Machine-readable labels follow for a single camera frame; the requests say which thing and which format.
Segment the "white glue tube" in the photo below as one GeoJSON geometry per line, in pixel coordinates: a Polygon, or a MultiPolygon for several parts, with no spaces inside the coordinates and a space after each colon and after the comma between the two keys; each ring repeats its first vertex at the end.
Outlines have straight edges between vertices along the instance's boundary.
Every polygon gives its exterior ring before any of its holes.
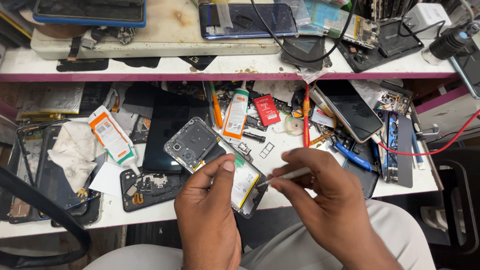
{"type": "Polygon", "coordinates": [[[247,81],[243,81],[240,88],[235,89],[232,101],[227,108],[221,135],[229,142],[239,142],[243,134],[243,126],[247,120],[248,90],[247,81]]]}
{"type": "Polygon", "coordinates": [[[122,167],[130,167],[140,175],[137,168],[138,155],[133,143],[113,119],[105,106],[100,106],[89,117],[88,124],[107,153],[122,167]]]}

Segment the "red cable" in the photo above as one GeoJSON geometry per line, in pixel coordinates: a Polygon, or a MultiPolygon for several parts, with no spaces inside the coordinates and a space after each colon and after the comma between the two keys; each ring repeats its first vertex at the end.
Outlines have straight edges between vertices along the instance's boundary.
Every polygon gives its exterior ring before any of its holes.
{"type": "Polygon", "coordinates": [[[433,151],[433,152],[428,152],[428,153],[420,153],[420,154],[415,154],[415,153],[403,153],[403,152],[397,152],[395,150],[387,148],[382,142],[379,142],[378,145],[383,147],[385,150],[390,151],[395,154],[400,154],[400,155],[407,155],[407,156],[426,156],[426,155],[433,155],[436,153],[440,153],[443,150],[445,150],[447,147],[449,147],[455,140],[462,134],[462,132],[468,127],[468,125],[480,114],[480,110],[478,110],[475,114],[470,117],[470,119],[465,123],[465,125],[462,126],[462,128],[457,132],[457,134],[442,148],[433,151]]]}
{"type": "Polygon", "coordinates": [[[310,110],[310,93],[308,83],[305,82],[305,99],[303,100],[303,147],[310,147],[310,133],[308,131],[308,112],[310,110]]]}

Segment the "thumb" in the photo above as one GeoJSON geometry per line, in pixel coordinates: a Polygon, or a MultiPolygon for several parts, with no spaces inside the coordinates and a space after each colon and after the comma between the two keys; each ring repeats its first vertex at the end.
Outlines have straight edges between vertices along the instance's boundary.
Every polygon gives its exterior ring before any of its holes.
{"type": "Polygon", "coordinates": [[[301,186],[291,180],[275,177],[271,180],[270,185],[281,192],[292,203],[293,208],[303,221],[304,218],[315,214],[319,211],[318,204],[301,186]]]}
{"type": "Polygon", "coordinates": [[[208,193],[215,202],[224,202],[230,204],[233,186],[233,175],[235,174],[235,165],[227,160],[218,167],[213,178],[212,187],[208,193]]]}

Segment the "white charger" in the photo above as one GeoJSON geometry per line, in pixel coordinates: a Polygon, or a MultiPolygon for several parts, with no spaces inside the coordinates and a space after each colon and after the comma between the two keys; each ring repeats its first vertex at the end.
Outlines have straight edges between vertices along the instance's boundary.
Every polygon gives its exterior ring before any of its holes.
{"type": "MultiPolygon", "coordinates": [[[[442,29],[440,29],[440,33],[452,25],[443,6],[434,3],[418,3],[407,12],[404,23],[412,32],[416,32],[443,20],[445,20],[445,24],[442,26],[442,29]]],[[[438,24],[428,30],[416,34],[416,36],[421,39],[436,38],[438,28],[441,25],[442,24],[438,24]]]]}

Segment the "barcode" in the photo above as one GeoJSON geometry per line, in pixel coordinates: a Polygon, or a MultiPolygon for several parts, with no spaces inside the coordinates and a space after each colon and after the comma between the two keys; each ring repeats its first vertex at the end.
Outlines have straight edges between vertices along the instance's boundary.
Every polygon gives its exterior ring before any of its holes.
{"type": "Polygon", "coordinates": [[[107,128],[103,125],[99,126],[98,128],[96,128],[96,132],[97,133],[102,133],[104,132],[105,130],[107,130],[107,128]]]}

